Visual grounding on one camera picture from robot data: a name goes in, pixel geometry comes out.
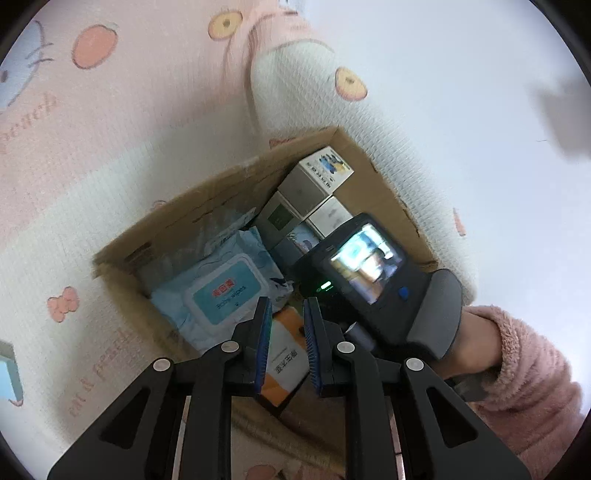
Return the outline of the right hand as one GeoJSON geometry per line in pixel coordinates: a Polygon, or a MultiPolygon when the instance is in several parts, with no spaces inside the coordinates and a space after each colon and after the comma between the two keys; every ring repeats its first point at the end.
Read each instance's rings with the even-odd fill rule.
{"type": "Polygon", "coordinates": [[[479,374],[501,363],[502,338],[497,324],[464,308],[454,343],[431,367],[440,377],[449,379],[479,374]]]}

